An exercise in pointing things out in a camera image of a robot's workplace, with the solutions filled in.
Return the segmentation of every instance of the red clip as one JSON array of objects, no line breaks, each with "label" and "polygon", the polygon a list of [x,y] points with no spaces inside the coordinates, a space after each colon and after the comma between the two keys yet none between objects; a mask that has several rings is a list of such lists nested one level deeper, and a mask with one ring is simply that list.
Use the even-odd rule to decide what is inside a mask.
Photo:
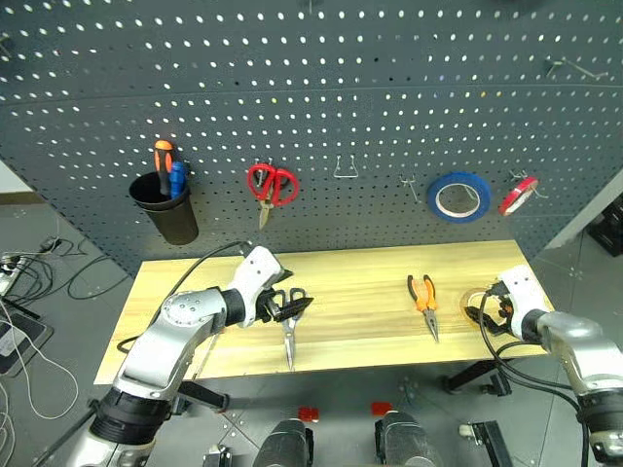
[{"label": "red clip", "polygon": [[393,411],[393,405],[390,402],[373,402],[370,409],[373,416],[383,416],[389,411]]},{"label": "red clip", "polygon": [[320,412],[316,407],[299,407],[299,419],[301,421],[318,423],[320,420]]}]

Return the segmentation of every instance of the silver scissors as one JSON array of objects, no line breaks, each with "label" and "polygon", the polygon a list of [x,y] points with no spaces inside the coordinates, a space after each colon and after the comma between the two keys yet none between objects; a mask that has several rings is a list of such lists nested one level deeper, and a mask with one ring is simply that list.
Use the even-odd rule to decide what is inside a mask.
[{"label": "silver scissors", "polygon": [[[307,296],[307,292],[300,288],[290,289],[290,296],[286,296],[285,291],[277,290],[278,295],[281,295],[283,299],[283,304],[287,305],[289,302],[294,302],[296,300],[296,295],[301,295],[302,297]],[[281,321],[281,326],[283,327],[283,342],[285,344],[285,358],[288,362],[288,368],[291,372],[294,371],[294,358],[296,355],[296,340],[294,338],[294,330],[296,329],[296,325],[299,320],[303,317],[303,312],[299,312],[295,314],[291,318],[284,319]]]}]

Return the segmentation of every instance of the wooden table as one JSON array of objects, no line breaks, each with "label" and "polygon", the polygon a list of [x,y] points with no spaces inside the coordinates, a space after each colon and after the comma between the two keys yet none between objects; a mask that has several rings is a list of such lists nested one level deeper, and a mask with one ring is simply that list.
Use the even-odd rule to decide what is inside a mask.
[{"label": "wooden table", "polygon": [[[278,255],[294,276],[280,288],[303,287],[314,301],[296,328],[296,371],[370,367],[491,358],[477,326],[459,310],[463,293],[526,264],[512,240],[405,246]],[[144,262],[99,367],[96,384],[112,382],[125,355],[115,346],[142,333],[150,317],[194,260]],[[214,258],[200,266],[181,290],[224,287],[240,257]],[[429,274],[437,288],[440,343],[415,310],[406,277]],[[495,346],[511,341],[493,339]],[[186,377],[205,355],[201,345]],[[537,346],[511,348],[505,356],[544,353]],[[200,375],[232,377],[288,372],[280,324],[232,326],[220,337]]]}]

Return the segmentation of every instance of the pegboard hook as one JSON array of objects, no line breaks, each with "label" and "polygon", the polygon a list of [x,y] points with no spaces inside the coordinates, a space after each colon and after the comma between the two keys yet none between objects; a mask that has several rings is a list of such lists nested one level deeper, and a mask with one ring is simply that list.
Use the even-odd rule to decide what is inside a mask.
[{"label": "pegboard hook", "polygon": [[[255,163],[258,163],[260,160],[255,158]],[[269,158],[269,165],[273,165],[273,158]],[[264,170],[258,170],[260,175],[257,177],[257,188],[262,188],[264,185],[264,177],[266,177],[266,173]]]},{"label": "pegboard hook", "polygon": [[605,78],[607,76],[607,71],[603,73],[592,73],[588,71],[586,68],[582,68],[577,63],[574,63],[571,60],[567,60],[567,58],[564,56],[560,60],[552,60],[550,58],[547,58],[546,62],[549,63],[551,66],[549,70],[547,70],[547,74],[545,75],[545,78],[549,78],[552,75],[552,73],[554,73],[554,71],[556,71],[558,68],[560,68],[563,65],[569,65],[570,67],[575,68],[577,71],[582,73],[584,76],[588,76],[589,78],[592,78],[594,80],[599,80],[600,78]]},{"label": "pegboard hook", "polygon": [[411,180],[408,180],[408,179],[403,178],[403,177],[402,177],[402,174],[400,174],[400,175],[399,175],[399,179],[400,179],[400,182],[402,183],[402,186],[403,186],[403,187],[406,187],[406,186],[407,186],[407,184],[409,185],[409,188],[411,189],[411,193],[413,193],[413,198],[415,198],[415,199],[416,199],[416,202],[421,202],[421,201],[418,199],[418,194],[416,193],[416,190],[413,188],[413,184],[414,184],[414,183],[416,183],[416,176],[414,175],[414,176],[411,178]]},{"label": "pegboard hook", "polygon": [[357,167],[354,164],[354,154],[350,155],[350,168],[348,169],[348,171],[350,172],[350,175],[339,175],[340,157],[341,155],[338,154],[338,159],[335,164],[335,170],[333,171],[333,176],[335,178],[357,178],[359,176],[359,171],[357,170]]},{"label": "pegboard hook", "polygon": [[[508,173],[510,173],[511,177],[513,177],[513,180],[526,180],[528,178],[528,173],[525,170],[520,170],[518,173],[513,172],[512,170],[508,170]],[[541,193],[538,192],[538,190],[534,190],[534,195],[537,198],[541,198],[541,199],[548,199],[549,197],[546,195],[542,195]]]},{"label": "pegboard hook", "polygon": [[10,39],[9,35],[6,32],[0,34],[0,53],[2,53],[7,59],[11,58],[11,53],[5,47],[5,43],[8,44],[8,40]]}]

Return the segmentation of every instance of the power strip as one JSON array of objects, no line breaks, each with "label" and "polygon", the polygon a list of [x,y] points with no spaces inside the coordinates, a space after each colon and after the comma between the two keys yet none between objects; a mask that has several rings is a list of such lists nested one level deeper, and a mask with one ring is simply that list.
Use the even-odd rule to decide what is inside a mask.
[{"label": "power strip", "polygon": [[10,262],[14,257],[5,256],[0,261],[0,268],[2,271],[0,272],[0,297],[4,297],[13,287],[13,284],[16,280],[18,280],[21,272],[28,266],[30,261],[29,258],[25,256],[20,256],[18,263],[13,267],[9,268],[7,262]]}]

